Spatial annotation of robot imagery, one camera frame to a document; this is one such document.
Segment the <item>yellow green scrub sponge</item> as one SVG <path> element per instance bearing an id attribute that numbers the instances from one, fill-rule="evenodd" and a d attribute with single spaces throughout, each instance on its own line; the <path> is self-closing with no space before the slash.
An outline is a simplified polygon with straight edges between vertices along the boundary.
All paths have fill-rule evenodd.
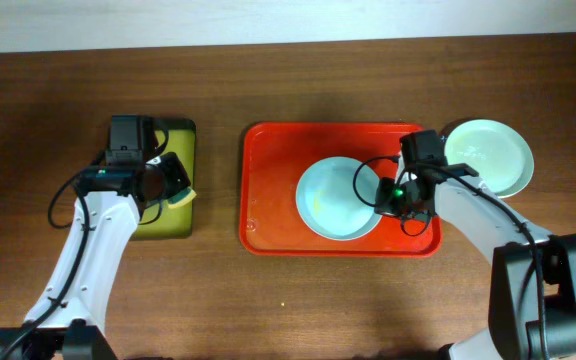
<path id="1" fill-rule="evenodd" d="M 191 203 L 196 196 L 197 194 L 195 190 L 192 189 L 191 187 L 187 187 L 181 190 L 179 193 L 168 198 L 167 206 L 169 209 L 184 207 L 187 204 Z"/>

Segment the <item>light blue plate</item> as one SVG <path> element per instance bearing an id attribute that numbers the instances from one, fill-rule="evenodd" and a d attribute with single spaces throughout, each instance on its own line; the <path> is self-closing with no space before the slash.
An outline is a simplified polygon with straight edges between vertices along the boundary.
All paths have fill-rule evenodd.
<path id="1" fill-rule="evenodd" d="M 368 166 L 355 175 L 361 162 L 329 157 L 311 165 L 298 181 L 297 211 L 314 233 L 338 242 L 352 241 L 372 232 L 380 223 L 372 206 L 379 177 Z"/>

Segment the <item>pale green plate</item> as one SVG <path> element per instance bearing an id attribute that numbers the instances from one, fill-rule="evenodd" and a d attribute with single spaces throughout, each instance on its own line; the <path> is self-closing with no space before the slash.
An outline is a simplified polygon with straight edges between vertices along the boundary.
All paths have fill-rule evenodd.
<path id="1" fill-rule="evenodd" d="M 445 137 L 449 164 L 466 163 L 499 198 L 521 192 L 532 180 L 534 157 L 526 140 L 510 126 L 489 119 L 457 125 Z"/>

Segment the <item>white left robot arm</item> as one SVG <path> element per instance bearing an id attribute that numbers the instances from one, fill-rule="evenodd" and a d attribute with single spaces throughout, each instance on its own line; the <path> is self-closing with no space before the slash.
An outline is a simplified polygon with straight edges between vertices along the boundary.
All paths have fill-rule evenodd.
<path id="1" fill-rule="evenodd" d="M 0 359 L 113 359 L 109 296 L 126 245 L 152 205 L 181 207 L 195 193 L 173 152 L 149 161 L 89 165 L 68 180 L 69 235 L 45 290 L 21 326 L 0 328 Z"/>

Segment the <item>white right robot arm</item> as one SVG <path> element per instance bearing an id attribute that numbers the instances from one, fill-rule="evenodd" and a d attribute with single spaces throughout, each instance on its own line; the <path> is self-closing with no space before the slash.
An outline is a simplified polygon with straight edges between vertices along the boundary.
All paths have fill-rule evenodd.
<path id="1" fill-rule="evenodd" d="M 442 359 L 576 355 L 576 234 L 555 235 L 513 210 L 466 164 L 417 162 L 408 181 L 384 177 L 376 213 L 452 224 L 492 266 L 488 325 L 443 346 Z"/>

